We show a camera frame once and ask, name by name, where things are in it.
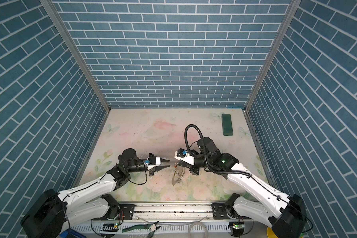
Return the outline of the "metal key organizer ring plate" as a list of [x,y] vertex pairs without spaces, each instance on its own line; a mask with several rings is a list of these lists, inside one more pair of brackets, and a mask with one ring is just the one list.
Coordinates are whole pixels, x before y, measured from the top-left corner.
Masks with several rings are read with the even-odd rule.
[[181,183],[182,179],[184,177],[184,174],[185,174],[185,168],[175,165],[174,166],[174,174],[172,177],[172,185],[175,186],[175,185]]

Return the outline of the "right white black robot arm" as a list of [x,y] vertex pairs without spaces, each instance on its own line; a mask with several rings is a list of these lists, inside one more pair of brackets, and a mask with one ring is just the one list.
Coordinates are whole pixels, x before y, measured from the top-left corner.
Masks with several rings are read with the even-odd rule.
[[225,202],[231,217],[252,218],[270,227],[279,238],[299,238],[308,231],[305,229],[307,223],[313,226],[299,195],[288,195],[255,176],[236,157],[220,152],[212,139],[203,136],[198,126],[186,126],[184,141],[186,148],[175,152],[179,166],[189,168],[196,176],[200,169],[222,176],[256,199],[248,202],[239,194],[231,195]]

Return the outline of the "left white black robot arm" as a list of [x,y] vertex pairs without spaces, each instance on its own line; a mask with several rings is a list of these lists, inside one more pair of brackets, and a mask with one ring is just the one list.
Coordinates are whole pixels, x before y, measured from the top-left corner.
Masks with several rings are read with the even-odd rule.
[[149,154],[140,159],[134,149],[118,156],[118,163],[100,178],[80,186],[43,192],[34,202],[20,224],[29,238],[56,238],[61,233],[94,218],[116,219],[119,203],[111,192],[131,180],[131,173],[152,175],[169,167],[168,160]]

